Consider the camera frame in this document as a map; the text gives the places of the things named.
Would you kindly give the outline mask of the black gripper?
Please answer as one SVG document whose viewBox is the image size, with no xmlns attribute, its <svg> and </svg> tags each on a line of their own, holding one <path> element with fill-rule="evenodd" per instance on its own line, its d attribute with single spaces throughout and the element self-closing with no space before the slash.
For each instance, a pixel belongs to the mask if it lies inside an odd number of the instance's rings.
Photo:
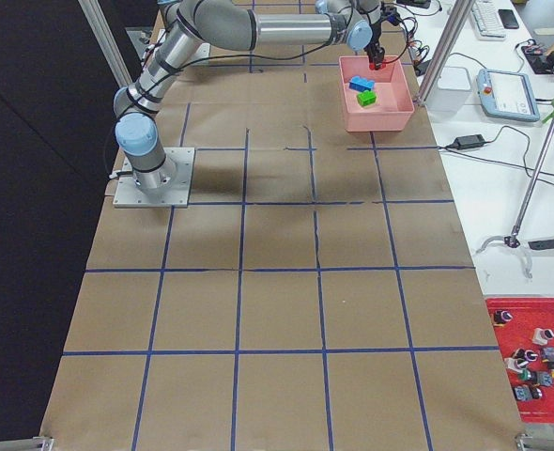
<svg viewBox="0 0 554 451">
<path fill-rule="evenodd" d="M 372 62 L 384 62 L 385 49 L 380 44 L 382 35 L 381 23 L 371 24 L 372 37 L 366 46 L 366 53 L 369 55 L 369 64 Z"/>
</svg>

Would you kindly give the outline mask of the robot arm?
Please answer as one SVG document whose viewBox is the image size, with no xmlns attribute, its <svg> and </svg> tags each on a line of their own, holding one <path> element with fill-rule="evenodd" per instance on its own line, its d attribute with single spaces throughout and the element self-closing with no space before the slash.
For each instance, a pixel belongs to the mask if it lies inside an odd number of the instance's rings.
<svg viewBox="0 0 554 451">
<path fill-rule="evenodd" d="M 137 80 L 114 97 L 115 138 L 131 164 L 135 187 L 157 192 L 173 184 L 177 165 L 164 150 L 155 122 L 162 100 L 177 75 L 207 43 L 253 55 L 260 44 L 345 44 L 364 50 L 374 65 L 383 60 L 379 45 L 385 5 L 381 1 L 318 1 L 313 14 L 259 14 L 230 1 L 161 1 L 165 38 Z"/>
</svg>

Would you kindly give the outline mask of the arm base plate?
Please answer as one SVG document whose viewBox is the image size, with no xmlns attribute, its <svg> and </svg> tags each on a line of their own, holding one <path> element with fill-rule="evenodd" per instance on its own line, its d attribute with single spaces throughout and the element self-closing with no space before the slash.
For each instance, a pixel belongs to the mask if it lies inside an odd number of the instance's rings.
<svg viewBox="0 0 554 451">
<path fill-rule="evenodd" d="M 165 148 L 165 161 L 159 169 L 135 171 L 124 158 L 117 179 L 113 205 L 116 208 L 187 208 L 192 188 L 194 148 Z"/>
<path fill-rule="evenodd" d="M 209 43 L 201 44 L 196 52 L 186 61 L 192 65 L 207 65 L 209 63 L 211 46 Z"/>
</svg>

